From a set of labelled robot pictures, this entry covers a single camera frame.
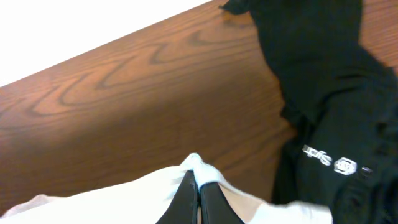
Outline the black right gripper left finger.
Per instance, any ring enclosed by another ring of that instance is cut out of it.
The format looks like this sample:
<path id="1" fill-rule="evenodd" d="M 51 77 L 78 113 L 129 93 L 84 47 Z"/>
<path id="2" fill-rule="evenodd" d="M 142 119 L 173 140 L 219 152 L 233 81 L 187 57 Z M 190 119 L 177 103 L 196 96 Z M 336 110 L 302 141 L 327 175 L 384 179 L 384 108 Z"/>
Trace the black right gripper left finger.
<path id="1" fill-rule="evenodd" d="M 197 224 L 198 187 L 193 171 L 186 171 L 168 209 L 156 224 Z"/>

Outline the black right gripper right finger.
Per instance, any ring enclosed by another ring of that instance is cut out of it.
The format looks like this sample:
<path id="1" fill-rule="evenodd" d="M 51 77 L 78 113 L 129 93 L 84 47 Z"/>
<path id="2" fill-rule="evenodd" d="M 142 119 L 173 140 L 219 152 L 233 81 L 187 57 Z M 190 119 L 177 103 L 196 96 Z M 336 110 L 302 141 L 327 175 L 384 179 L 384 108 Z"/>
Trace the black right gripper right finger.
<path id="1" fill-rule="evenodd" d="M 205 184 L 200 189 L 202 224 L 244 224 L 231 208 L 219 184 Z"/>

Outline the white printed t-shirt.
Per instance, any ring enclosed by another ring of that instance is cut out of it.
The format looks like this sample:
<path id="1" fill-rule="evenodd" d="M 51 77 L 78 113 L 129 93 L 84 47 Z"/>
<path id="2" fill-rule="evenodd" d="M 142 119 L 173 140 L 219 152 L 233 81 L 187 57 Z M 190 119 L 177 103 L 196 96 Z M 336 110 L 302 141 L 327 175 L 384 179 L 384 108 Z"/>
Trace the white printed t-shirt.
<path id="1" fill-rule="evenodd" d="M 326 206 L 300 201 L 273 205 L 233 187 L 219 170 L 204 163 L 196 153 L 190 154 L 179 166 L 159 169 L 132 182 L 71 197 L 37 195 L 8 210 L 1 217 L 1 223 L 157 223 L 168 209 L 186 171 L 193 171 L 198 187 L 197 223 L 201 223 L 200 189 L 213 182 L 219 184 L 231 208 L 244 223 L 333 223 Z"/>

